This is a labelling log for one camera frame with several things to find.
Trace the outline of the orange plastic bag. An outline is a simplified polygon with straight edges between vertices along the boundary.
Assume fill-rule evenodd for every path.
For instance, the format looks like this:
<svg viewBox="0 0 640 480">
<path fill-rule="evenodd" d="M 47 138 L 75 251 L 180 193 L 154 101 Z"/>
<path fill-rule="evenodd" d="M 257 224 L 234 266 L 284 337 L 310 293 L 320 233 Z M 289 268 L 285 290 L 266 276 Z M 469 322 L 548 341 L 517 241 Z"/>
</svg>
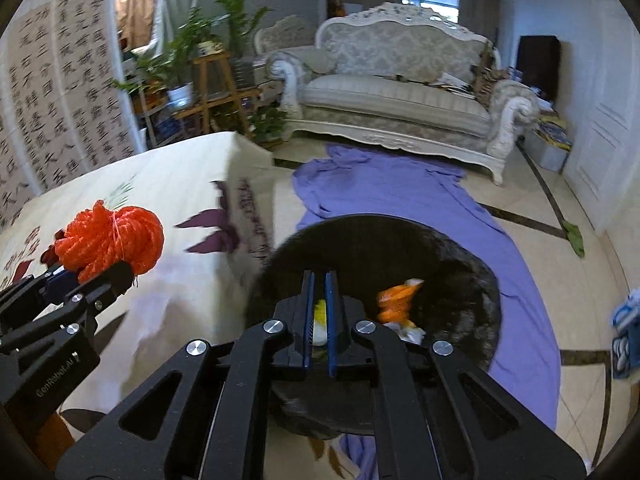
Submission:
<svg viewBox="0 0 640 480">
<path fill-rule="evenodd" d="M 383 324 L 389 322 L 407 324 L 411 322 L 412 300 L 423 283 L 424 281 L 420 280 L 420 278 L 410 278 L 404 284 L 379 292 L 376 297 L 378 320 Z"/>
</svg>

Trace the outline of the white tissue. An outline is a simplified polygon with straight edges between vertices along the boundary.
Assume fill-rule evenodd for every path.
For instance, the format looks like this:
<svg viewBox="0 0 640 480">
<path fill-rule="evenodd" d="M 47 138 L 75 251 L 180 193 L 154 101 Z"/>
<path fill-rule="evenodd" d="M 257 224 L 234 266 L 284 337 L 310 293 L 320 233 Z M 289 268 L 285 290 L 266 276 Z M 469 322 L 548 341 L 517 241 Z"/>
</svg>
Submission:
<svg viewBox="0 0 640 480">
<path fill-rule="evenodd" d="M 407 324 L 389 322 L 385 323 L 385 326 L 392 330 L 402 341 L 410 342 L 410 344 L 420 346 L 425 336 L 424 330 L 413 324 L 413 322 L 408 322 Z"/>
</svg>

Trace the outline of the black lined trash bin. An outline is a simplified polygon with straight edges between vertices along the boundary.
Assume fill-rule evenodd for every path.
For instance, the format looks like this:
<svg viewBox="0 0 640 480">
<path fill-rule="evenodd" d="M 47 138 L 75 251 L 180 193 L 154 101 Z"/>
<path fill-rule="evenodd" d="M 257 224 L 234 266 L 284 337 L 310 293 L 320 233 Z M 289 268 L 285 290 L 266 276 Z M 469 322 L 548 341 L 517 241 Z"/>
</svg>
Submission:
<svg viewBox="0 0 640 480">
<path fill-rule="evenodd" d="M 277 303 L 298 295 L 307 271 L 326 293 L 337 290 L 362 303 L 364 315 L 394 323 L 418 343 L 446 340 L 481 370 L 497 351 L 501 322 L 498 280 L 489 266 L 450 237 L 424 224 L 384 214 L 349 214 L 320 221 L 290 236 L 266 261 L 245 309 L 245 324 L 268 320 Z M 354 376 L 330 378 L 328 354 L 301 382 L 275 382 L 272 416 L 294 434 L 329 439 L 372 434 L 368 386 Z"/>
</svg>

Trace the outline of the yellow trash in bin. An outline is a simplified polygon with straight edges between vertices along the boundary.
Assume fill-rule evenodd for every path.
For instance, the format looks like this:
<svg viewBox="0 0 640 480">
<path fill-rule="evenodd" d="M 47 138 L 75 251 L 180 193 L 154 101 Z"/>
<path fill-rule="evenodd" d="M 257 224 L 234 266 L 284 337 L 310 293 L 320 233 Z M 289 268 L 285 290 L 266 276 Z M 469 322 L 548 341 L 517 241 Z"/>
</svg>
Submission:
<svg viewBox="0 0 640 480">
<path fill-rule="evenodd" d="M 314 347 L 325 346 L 328 342 L 326 330 L 326 300 L 320 299 L 314 305 L 314 331 L 312 332 L 312 345 Z"/>
</svg>

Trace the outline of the dark red cloth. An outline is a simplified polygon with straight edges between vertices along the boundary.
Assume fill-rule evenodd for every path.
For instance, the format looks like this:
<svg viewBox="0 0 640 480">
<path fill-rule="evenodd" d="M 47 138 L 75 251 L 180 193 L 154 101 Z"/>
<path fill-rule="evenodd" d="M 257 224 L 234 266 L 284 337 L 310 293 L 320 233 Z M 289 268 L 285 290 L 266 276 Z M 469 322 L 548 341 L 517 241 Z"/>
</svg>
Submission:
<svg viewBox="0 0 640 480">
<path fill-rule="evenodd" d="M 40 262 L 48 269 L 54 268 L 58 264 L 58 255 L 55 252 L 55 243 L 58 240 L 62 240 L 64 237 L 65 232 L 63 230 L 58 230 L 58 232 L 54 234 L 54 242 L 41 255 Z"/>
</svg>

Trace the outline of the calligraphy folding screen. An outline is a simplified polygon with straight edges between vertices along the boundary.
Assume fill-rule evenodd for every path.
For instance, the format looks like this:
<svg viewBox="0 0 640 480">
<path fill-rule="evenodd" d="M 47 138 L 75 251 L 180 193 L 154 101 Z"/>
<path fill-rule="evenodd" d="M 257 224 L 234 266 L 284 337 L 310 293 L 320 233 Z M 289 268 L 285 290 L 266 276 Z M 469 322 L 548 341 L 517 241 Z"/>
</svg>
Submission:
<svg viewBox="0 0 640 480">
<path fill-rule="evenodd" d="M 115 0 L 23 0 L 1 36 L 1 225 L 33 198 L 143 152 Z"/>
</svg>

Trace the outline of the floral cream tablecloth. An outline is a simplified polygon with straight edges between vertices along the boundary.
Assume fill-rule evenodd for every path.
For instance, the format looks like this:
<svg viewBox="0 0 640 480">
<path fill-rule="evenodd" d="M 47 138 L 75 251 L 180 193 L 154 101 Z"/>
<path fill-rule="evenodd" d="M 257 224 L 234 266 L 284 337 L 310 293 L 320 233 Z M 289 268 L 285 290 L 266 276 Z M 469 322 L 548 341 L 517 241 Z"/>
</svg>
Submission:
<svg viewBox="0 0 640 480">
<path fill-rule="evenodd" d="M 250 290 L 272 249 L 272 157 L 214 133 L 113 162 L 28 202 L 1 234 L 1 291 L 58 264 L 84 284 L 118 262 L 134 284 L 96 317 L 98 366 L 37 430 L 1 407 L 1 474 L 58 479 L 58 462 L 192 340 L 248 328 Z"/>
</svg>

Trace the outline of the blue white bag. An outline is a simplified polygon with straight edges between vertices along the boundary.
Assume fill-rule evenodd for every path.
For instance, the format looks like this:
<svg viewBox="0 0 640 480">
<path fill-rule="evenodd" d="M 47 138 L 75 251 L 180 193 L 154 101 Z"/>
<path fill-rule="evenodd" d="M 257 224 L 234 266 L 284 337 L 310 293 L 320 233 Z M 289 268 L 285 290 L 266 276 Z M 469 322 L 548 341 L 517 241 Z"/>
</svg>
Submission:
<svg viewBox="0 0 640 480">
<path fill-rule="evenodd" d="M 640 292 L 633 289 L 612 315 L 615 336 L 612 340 L 613 377 L 626 379 L 639 368 Z"/>
</svg>

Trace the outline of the green cloth on floor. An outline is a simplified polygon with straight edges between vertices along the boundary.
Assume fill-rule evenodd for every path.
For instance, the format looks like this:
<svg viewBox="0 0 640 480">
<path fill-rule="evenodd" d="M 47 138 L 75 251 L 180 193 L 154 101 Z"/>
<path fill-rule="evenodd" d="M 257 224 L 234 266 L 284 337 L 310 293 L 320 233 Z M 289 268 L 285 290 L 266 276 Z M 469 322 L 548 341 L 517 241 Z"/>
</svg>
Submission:
<svg viewBox="0 0 640 480">
<path fill-rule="evenodd" d="M 582 238 L 582 232 L 580 232 L 578 226 L 563 220 L 562 228 L 570 246 L 572 246 L 572 249 L 574 250 L 574 253 L 578 255 L 579 258 L 584 258 L 586 255 L 584 239 Z"/>
</svg>

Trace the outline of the purple floor sheet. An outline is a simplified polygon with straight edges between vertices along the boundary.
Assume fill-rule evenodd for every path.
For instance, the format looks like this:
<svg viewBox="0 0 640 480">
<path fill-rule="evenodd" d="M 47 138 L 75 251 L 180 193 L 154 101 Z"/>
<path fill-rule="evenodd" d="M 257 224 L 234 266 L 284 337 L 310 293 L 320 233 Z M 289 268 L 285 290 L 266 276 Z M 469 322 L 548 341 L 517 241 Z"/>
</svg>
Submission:
<svg viewBox="0 0 640 480">
<path fill-rule="evenodd" d="M 498 278 L 502 327 L 489 374 L 550 429 L 561 358 L 544 300 L 508 233 L 462 188 L 461 169 L 436 160 L 330 145 L 293 174 L 301 228 L 345 214 L 389 214 L 442 232 Z"/>
</svg>

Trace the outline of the white storage box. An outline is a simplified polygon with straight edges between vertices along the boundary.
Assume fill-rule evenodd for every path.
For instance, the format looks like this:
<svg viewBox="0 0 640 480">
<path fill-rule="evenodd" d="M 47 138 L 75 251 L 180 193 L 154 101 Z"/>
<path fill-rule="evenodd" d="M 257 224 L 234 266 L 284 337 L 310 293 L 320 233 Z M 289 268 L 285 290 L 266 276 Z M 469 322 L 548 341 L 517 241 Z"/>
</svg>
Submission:
<svg viewBox="0 0 640 480">
<path fill-rule="evenodd" d="M 562 171 L 568 157 L 568 151 L 550 144 L 535 131 L 525 133 L 524 151 L 538 166 L 556 174 Z"/>
</svg>

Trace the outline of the white panel door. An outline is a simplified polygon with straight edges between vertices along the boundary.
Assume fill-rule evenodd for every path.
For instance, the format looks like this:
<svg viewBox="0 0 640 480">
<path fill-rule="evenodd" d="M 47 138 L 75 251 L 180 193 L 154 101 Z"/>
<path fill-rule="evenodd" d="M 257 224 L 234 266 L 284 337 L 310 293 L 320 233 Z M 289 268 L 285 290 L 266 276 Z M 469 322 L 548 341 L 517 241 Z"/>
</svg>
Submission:
<svg viewBox="0 0 640 480">
<path fill-rule="evenodd" d="M 623 205 L 639 158 L 639 33 L 620 0 L 594 0 L 599 50 L 565 175 L 597 233 Z"/>
</svg>

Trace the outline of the tall green plant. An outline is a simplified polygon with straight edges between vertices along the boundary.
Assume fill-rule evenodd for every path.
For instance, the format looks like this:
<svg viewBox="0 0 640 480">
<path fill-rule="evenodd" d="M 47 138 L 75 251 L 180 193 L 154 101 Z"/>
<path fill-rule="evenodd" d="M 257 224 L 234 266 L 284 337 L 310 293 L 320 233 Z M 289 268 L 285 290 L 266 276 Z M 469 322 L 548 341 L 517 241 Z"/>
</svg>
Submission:
<svg viewBox="0 0 640 480">
<path fill-rule="evenodd" d="M 227 15 L 229 50 L 234 58 L 242 58 L 247 41 L 271 9 L 269 6 L 262 6 L 250 15 L 245 10 L 245 0 L 216 0 L 216 3 Z"/>
</svg>

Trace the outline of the ornate white sofa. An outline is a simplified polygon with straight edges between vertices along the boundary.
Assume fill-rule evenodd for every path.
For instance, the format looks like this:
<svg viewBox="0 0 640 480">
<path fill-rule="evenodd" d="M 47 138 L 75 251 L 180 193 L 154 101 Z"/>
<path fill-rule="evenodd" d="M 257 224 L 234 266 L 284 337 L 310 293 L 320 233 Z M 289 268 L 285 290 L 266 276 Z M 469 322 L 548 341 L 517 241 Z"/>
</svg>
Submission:
<svg viewBox="0 0 640 480">
<path fill-rule="evenodd" d="M 322 23 L 310 46 L 273 49 L 283 139 L 297 131 L 478 165 L 501 184 L 535 93 L 503 75 L 486 37 L 431 9 L 383 3 Z"/>
</svg>

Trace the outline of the black television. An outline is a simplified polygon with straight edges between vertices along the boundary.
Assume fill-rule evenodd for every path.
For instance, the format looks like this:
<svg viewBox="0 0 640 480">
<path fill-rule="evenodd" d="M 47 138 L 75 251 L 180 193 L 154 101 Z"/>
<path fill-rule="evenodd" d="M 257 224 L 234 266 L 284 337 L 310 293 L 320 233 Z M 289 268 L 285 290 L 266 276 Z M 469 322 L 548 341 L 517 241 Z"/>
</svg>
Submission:
<svg viewBox="0 0 640 480">
<path fill-rule="evenodd" d="M 555 36 L 521 36 L 515 68 L 522 83 L 537 88 L 541 97 L 554 102 L 558 96 L 561 43 Z"/>
</svg>

